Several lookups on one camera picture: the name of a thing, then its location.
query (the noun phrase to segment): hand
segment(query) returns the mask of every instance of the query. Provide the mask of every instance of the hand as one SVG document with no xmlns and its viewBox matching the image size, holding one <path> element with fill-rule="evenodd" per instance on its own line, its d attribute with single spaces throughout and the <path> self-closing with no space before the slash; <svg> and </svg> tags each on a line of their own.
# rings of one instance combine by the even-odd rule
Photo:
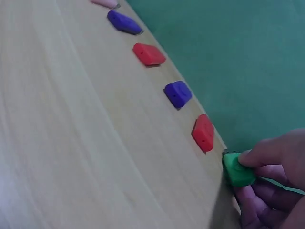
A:
<svg viewBox="0 0 305 229">
<path fill-rule="evenodd" d="M 258 176 L 305 191 L 305 129 L 263 140 L 244 152 L 239 162 L 255 168 Z M 243 229 L 304 229 L 305 197 L 258 179 L 236 189 Z"/>
</svg>

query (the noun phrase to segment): green wall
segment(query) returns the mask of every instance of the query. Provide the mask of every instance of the green wall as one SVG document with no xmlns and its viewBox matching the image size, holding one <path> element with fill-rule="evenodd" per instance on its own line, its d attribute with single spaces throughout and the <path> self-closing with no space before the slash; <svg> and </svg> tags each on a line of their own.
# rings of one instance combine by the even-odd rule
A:
<svg viewBox="0 0 305 229">
<path fill-rule="evenodd" d="M 305 127 L 305 1 L 128 2 L 229 148 Z"/>
</svg>

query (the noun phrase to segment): wooden board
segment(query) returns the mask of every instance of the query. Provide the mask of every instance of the wooden board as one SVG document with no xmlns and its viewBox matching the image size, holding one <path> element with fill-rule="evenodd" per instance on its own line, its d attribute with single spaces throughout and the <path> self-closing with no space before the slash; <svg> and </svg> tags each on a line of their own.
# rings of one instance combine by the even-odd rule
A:
<svg viewBox="0 0 305 229">
<path fill-rule="evenodd" d="M 139 19 L 123 1 L 120 12 Z M 86 0 L 0 0 L 2 229 L 237 228 L 221 139 L 203 154 L 203 110 L 163 93 L 170 60 L 145 68 L 136 42 Z"/>
</svg>

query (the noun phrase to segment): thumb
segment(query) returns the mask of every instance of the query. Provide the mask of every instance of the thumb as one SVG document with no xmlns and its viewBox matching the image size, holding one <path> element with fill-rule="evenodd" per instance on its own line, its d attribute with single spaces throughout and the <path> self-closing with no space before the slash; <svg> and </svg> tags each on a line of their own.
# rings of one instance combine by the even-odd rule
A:
<svg viewBox="0 0 305 229">
<path fill-rule="evenodd" d="M 278 165 L 282 160 L 282 144 L 279 138 L 266 139 L 259 142 L 252 150 L 243 152 L 239 162 L 246 167 L 262 167 Z"/>
</svg>

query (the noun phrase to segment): purple climbing hold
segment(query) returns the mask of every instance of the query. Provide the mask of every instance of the purple climbing hold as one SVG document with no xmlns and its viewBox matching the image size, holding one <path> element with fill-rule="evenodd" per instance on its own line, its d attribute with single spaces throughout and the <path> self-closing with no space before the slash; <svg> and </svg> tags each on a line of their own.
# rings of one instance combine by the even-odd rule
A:
<svg viewBox="0 0 305 229">
<path fill-rule="evenodd" d="M 111 10 L 107 14 L 108 20 L 119 31 L 133 35 L 142 33 L 142 28 L 131 18 Z"/>
<path fill-rule="evenodd" d="M 166 85 L 164 92 L 173 106 L 182 108 L 191 98 L 192 92 L 183 81 L 176 81 Z"/>
</svg>

